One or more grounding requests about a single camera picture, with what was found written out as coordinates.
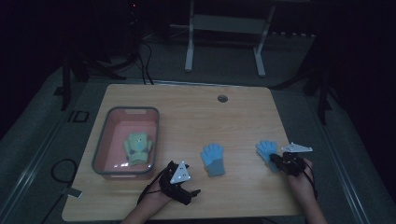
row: forearm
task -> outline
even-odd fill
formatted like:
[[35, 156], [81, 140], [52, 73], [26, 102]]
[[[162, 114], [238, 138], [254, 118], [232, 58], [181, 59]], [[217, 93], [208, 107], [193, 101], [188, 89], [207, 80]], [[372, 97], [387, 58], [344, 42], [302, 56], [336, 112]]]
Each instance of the forearm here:
[[167, 203], [158, 203], [149, 198], [144, 198], [142, 202], [128, 214], [121, 224], [143, 224], [149, 220], [149, 218], [157, 214], [158, 211], [163, 209], [166, 204]]
[[306, 221], [309, 224], [327, 224], [327, 220], [323, 215], [318, 202], [313, 201], [307, 204], [302, 204]]

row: gray floor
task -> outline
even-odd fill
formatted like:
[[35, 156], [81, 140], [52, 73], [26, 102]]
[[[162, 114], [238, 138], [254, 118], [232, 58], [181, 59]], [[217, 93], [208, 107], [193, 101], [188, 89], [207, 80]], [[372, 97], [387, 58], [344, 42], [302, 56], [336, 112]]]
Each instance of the gray floor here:
[[[152, 49], [148, 70], [155, 84], [272, 86], [296, 73], [314, 38], [269, 35], [262, 53], [267, 77], [258, 77], [249, 46], [253, 42], [230, 41], [221, 35], [214, 41], [209, 38], [213, 34], [206, 33], [197, 35], [193, 70], [186, 73], [186, 33], [175, 30], [175, 34], [169, 42], [161, 41], [156, 35], [145, 38]], [[146, 60], [149, 49], [142, 46], [141, 51]], [[0, 218], [4, 219], [1, 223], [39, 223], [44, 218], [59, 197], [59, 191], [65, 187], [51, 178], [51, 167], [65, 158], [80, 161], [106, 86], [116, 82], [142, 83], [139, 67], [135, 64], [118, 72], [128, 77], [126, 81], [93, 74], [88, 83], [74, 82], [72, 102], [64, 112], [60, 111], [62, 98], [53, 95], [62, 85], [62, 72], [59, 70], [49, 77], [0, 143]], [[395, 223], [395, 204], [346, 112], [329, 97], [332, 110], [326, 112], [328, 124], [323, 126], [316, 115], [318, 97], [303, 95], [304, 82], [272, 93], [289, 140], [314, 149], [302, 156], [314, 162], [318, 201], [325, 216], [330, 223]], [[72, 111], [89, 112], [90, 116], [85, 123], [73, 122], [69, 120]], [[65, 164], [56, 174], [61, 178], [69, 177], [71, 166]], [[64, 223], [64, 203], [65, 198], [57, 204], [47, 223]], [[303, 217], [268, 218], [277, 223], [304, 223]], [[150, 223], [270, 222], [263, 217], [241, 217]]]

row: motion capture device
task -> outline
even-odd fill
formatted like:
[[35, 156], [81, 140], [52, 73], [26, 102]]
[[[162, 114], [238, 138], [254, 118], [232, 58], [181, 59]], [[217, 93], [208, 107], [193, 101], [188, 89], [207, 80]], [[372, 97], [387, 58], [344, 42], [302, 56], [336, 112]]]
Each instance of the motion capture device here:
[[273, 153], [270, 155], [270, 160], [286, 175], [298, 176], [306, 167], [304, 159], [298, 157], [297, 153], [284, 152], [283, 157]]
[[[189, 204], [191, 202], [191, 198], [196, 197], [198, 193], [201, 192], [201, 190], [197, 189], [192, 192], [188, 192], [181, 187], [181, 184], [191, 179], [187, 171], [188, 168], [189, 165], [184, 161], [182, 161], [180, 164], [170, 161], [168, 165], [154, 178], [154, 180], [146, 186], [146, 188], [140, 194], [137, 203], [140, 203], [146, 194], [161, 191], [169, 198], [172, 198], [180, 203], [184, 203], [185, 205]], [[160, 178], [159, 183], [161, 189], [148, 192], [151, 185], [158, 178]]]
[[[312, 189], [315, 194], [315, 199], [318, 198], [318, 190], [315, 188], [314, 171], [308, 164], [306, 164], [303, 158], [297, 156], [297, 153], [284, 152], [283, 157], [280, 157], [279, 155], [276, 154], [271, 154], [270, 159], [271, 162], [276, 164], [276, 167], [279, 170], [283, 171], [283, 173], [285, 173], [286, 175], [298, 176], [300, 174], [304, 174], [312, 186]], [[305, 171], [306, 167], [308, 167], [311, 170], [312, 179], [306, 173]]]

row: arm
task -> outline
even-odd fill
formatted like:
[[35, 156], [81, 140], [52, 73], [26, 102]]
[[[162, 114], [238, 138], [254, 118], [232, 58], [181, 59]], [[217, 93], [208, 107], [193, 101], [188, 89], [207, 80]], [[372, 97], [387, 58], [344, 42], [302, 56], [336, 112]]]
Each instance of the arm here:
[[[312, 167], [312, 161], [304, 159], [305, 162]], [[305, 172], [312, 179], [311, 170], [306, 167]], [[289, 185], [291, 191], [303, 208], [305, 217], [308, 223], [315, 224], [327, 224], [327, 220], [323, 215], [317, 200], [315, 199], [314, 190], [305, 175], [299, 175], [297, 177], [288, 175]]]
[[[156, 191], [160, 188], [157, 180], [148, 192]], [[170, 201], [172, 199], [161, 191], [146, 194], [143, 200], [128, 214], [121, 224], [143, 224], [163, 209]]]

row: dark background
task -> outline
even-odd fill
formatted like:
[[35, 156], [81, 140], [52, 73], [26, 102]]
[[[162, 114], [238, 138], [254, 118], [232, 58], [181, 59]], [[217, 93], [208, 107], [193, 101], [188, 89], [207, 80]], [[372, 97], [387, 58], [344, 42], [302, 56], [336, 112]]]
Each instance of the dark background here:
[[[317, 36], [304, 63], [331, 70], [331, 86], [395, 199], [396, 8], [385, 1], [274, 2], [271, 32]], [[131, 3], [136, 4], [133, 16]], [[196, 9], [210, 13], [224, 5], [225, 15], [251, 12], [247, 1], [203, 0]], [[111, 54], [125, 53], [125, 36], [138, 40], [137, 24], [152, 27], [166, 39], [169, 24], [189, 22], [186, 0], [6, 0], [0, 2], [0, 10], [0, 137], [61, 66], [66, 53], [83, 52], [93, 60], [107, 61]], [[137, 22], [133, 29], [126, 25], [131, 21]]]

